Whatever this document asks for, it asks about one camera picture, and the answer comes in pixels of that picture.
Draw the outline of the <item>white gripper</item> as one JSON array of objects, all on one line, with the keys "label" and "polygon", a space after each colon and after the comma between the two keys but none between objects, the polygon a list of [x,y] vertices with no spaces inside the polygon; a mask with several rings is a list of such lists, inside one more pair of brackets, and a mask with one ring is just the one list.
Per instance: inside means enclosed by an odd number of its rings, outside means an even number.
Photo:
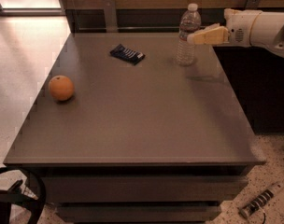
[{"label": "white gripper", "polygon": [[261,10],[225,8],[226,27],[219,23],[208,25],[204,30],[188,35],[187,41],[194,45],[219,45],[229,41],[233,46],[249,47],[252,26],[261,13]]}]

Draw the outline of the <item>black round robot base part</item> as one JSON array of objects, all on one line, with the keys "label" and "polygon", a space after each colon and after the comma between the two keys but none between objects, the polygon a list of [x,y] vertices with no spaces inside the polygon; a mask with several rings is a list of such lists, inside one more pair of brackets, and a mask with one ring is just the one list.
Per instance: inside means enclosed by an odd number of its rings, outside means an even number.
[{"label": "black round robot base part", "polygon": [[28,169],[19,167],[0,167],[0,174],[19,170],[26,174],[27,177],[32,176],[38,185],[38,198],[26,196],[19,192],[19,188],[22,184],[22,180],[17,180],[9,189],[0,189],[0,224],[9,224],[11,206],[13,204],[23,207],[30,212],[30,217],[26,224],[37,224],[43,208],[46,203],[46,188],[41,178]]}]

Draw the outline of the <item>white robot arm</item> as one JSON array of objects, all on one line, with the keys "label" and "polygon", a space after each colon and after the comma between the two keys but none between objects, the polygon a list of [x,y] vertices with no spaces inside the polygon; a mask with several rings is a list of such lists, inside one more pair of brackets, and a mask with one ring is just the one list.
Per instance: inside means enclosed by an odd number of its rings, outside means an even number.
[{"label": "white robot arm", "polygon": [[224,9],[225,26],[218,23],[188,35],[192,45],[258,47],[284,58],[284,12]]}]

